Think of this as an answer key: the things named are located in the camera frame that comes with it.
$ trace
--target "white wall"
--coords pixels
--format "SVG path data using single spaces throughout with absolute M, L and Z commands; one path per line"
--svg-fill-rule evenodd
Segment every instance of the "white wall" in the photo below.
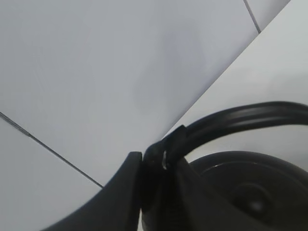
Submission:
M 42 230 L 100 190 L 2 119 L 0 148 L 1 231 Z
M 105 184 L 257 36 L 242 0 L 2 0 L 0 111 Z

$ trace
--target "black kettle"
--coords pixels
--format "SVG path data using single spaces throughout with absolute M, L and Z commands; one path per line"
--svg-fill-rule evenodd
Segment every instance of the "black kettle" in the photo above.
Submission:
M 232 133 L 308 125 L 308 106 L 269 102 L 227 109 L 180 126 L 128 154 L 88 203 L 45 231 L 307 231 L 308 173 L 281 159 L 230 151 L 185 155 Z

